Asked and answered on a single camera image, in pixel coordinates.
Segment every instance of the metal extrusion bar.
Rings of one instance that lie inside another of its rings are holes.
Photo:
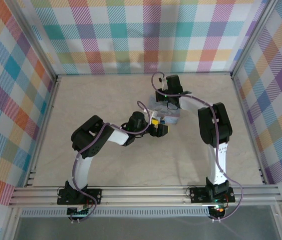
[[[46,112],[44,114],[42,127],[39,130],[38,138],[37,138],[35,148],[34,148],[34,153],[32,155],[32,158],[31,158],[30,164],[29,164],[30,167],[28,168],[26,178],[24,180],[23,185],[25,187],[26,186],[32,186],[32,184],[33,184],[34,176],[35,176],[35,172],[36,172],[35,168],[36,168],[38,156],[40,154],[42,144],[43,144],[43,140],[45,138],[46,128],[47,128],[47,125],[48,125],[49,120],[50,120],[50,116],[51,116],[51,113],[52,113],[52,110],[53,110],[53,106],[54,106],[54,102],[55,102],[55,99],[56,99],[56,95],[57,95],[59,85],[60,85],[59,80],[57,80],[52,86],[51,96],[50,96],[49,102],[47,104]]]
[[[22,10],[16,0],[6,0],[5,1],[7,6],[10,8],[13,16],[15,17],[17,23],[20,25],[22,31],[24,32],[25,36],[27,37],[30,45],[33,47],[34,51],[38,55],[40,61],[42,62],[43,66],[47,70],[49,76],[56,80],[56,73],[53,70],[53,67],[48,60],[47,56],[45,55],[44,50],[42,49],[40,43],[38,42],[34,31],[32,30],[31,26],[27,22]]]
[[[272,12],[275,9],[276,4],[279,2],[279,0],[268,0],[266,6],[264,7],[264,10],[262,12],[262,15],[260,16],[258,22],[256,23],[256,27],[254,31],[252,32],[248,42],[246,43],[241,56],[239,57],[236,65],[233,68],[233,74],[232,78],[234,79],[237,76],[237,73],[241,69],[241,67],[245,64],[253,46],[257,42],[259,36],[261,35],[268,19],[270,18]]]
[[[96,186],[101,188],[102,201],[100,207],[189,207],[215,206],[216,203],[191,203],[185,195],[189,186]],[[236,205],[241,198],[238,186],[232,186]],[[10,201],[13,208],[35,207],[79,207],[79,205],[57,205],[58,187],[16,188]],[[243,205],[273,205],[282,202],[276,185],[245,185],[243,186]]]
[[[64,218],[68,217],[64,207],[25,207],[22,209],[21,218]],[[86,215],[78,213],[75,217]],[[161,218],[161,217],[207,217],[207,206],[181,206],[181,207],[103,207],[99,206],[91,215],[93,217],[138,217],[138,218]]]

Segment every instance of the colorful plaid backdrop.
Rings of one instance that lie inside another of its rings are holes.
[[[18,3],[55,71],[76,75],[230,71],[266,0]]]
[[[21,186],[52,81],[0,0],[0,231],[15,186]]]
[[[282,0],[235,80],[266,174],[282,193]]]

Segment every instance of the floor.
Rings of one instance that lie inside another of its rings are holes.
[[[180,74],[184,90],[210,103],[224,103],[233,128],[227,151],[228,175],[245,185],[262,184],[258,161],[229,75]],[[151,76],[67,76],[60,87],[40,152],[34,186],[62,186],[71,176],[74,151],[70,137],[91,116],[121,125],[154,95]],[[107,142],[93,159],[88,184],[204,185],[210,175],[207,147],[198,119],[181,110],[177,124],[161,138],[145,135],[127,147]]]

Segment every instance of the metal grate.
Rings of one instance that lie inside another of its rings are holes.
[[[209,215],[206,206],[187,206],[187,207],[98,207],[93,217],[143,217],[143,218],[162,218],[162,217],[205,217]],[[67,217],[66,208],[24,208],[22,218],[49,218]]]

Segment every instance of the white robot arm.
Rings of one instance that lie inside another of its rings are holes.
[[[198,116],[199,109],[206,108],[206,106],[201,102],[189,97],[182,96],[179,98],[179,102],[181,109],[190,111],[196,116]],[[219,168],[216,165],[216,148],[211,145],[207,145],[207,148],[208,148],[209,163],[211,167],[211,175],[208,179],[212,184],[220,185],[226,181],[226,178],[220,172]],[[221,168],[224,170],[224,172],[226,172],[226,149],[227,149],[226,142],[219,145],[219,155],[218,155],[219,164]]]
[[[124,145],[126,143],[126,141],[128,140],[129,135],[125,132],[122,132],[118,129],[114,129],[113,133],[111,134],[111,136],[109,137],[108,141],[110,142],[114,142],[117,143],[119,145]],[[89,173],[89,169],[91,166],[91,162],[93,160],[93,156],[92,157],[86,157],[83,158],[82,155],[80,155],[78,163],[76,165],[76,169],[75,169],[75,181],[77,186],[82,189],[84,187],[86,187],[87,185],[87,176]],[[70,186],[75,189],[74,183],[73,183],[73,179],[70,178],[68,180]]]

